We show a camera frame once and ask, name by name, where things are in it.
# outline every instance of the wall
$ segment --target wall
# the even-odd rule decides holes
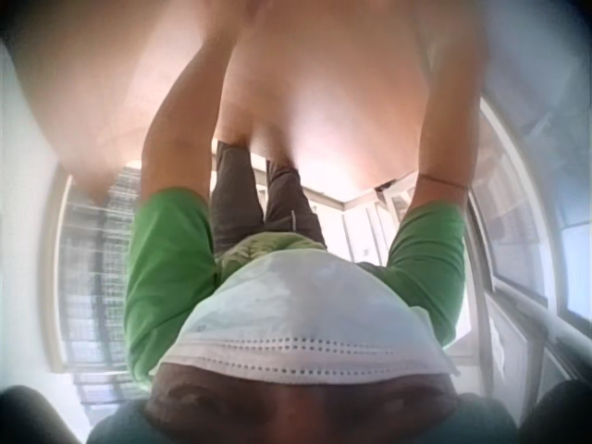
[[[0,387],[39,390],[73,432],[86,439],[90,426],[69,375],[50,371],[43,345],[39,263],[43,218],[57,168],[3,45],[0,46],[2,148],[2,354]]]

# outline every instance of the leg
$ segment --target leg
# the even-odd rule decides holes
[[[218,142],[216,173],[210,219],[214,253],[218,254],[262,231],[264,226],[249,151]]]
[[[267,161],[267,195],[266,230],[294,231],[325,245],[318,216],[304,195],[295,167]]]

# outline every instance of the green t-shirt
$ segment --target green t-shirt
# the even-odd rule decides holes
[[[463,234],[456,206],[429,203],[404,218],[387,266],[359,264],[408,305],[426,309],[442,345],[454,339],[463,302]],[[134,379],[150,384],[150,371],[195,306],[228,276],[267,253],[295,248],[323,247],[296,233],[261,233],[215,258],[204,200],[181,189],[153,195],[136,215],[129,251],[124,327]]]

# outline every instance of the white face mask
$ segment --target white face mask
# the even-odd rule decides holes
[[[455,373],[429,316],[332,254],[271,253],[197,305],[161,363],[278,384]]]

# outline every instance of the person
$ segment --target person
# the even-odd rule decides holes
[[[264,220],[248,146],[221,142],[210,199],[225,73],[253,2],[206,3],[203,45],[142,154],[125,330],[150,397],[89,442],[515,442],[500,404],[455,392],[441,348],[463,298],[484,65],[474,27],[438,50],[413,201],[380,267],[326,251],[289,159],[267,163]]]

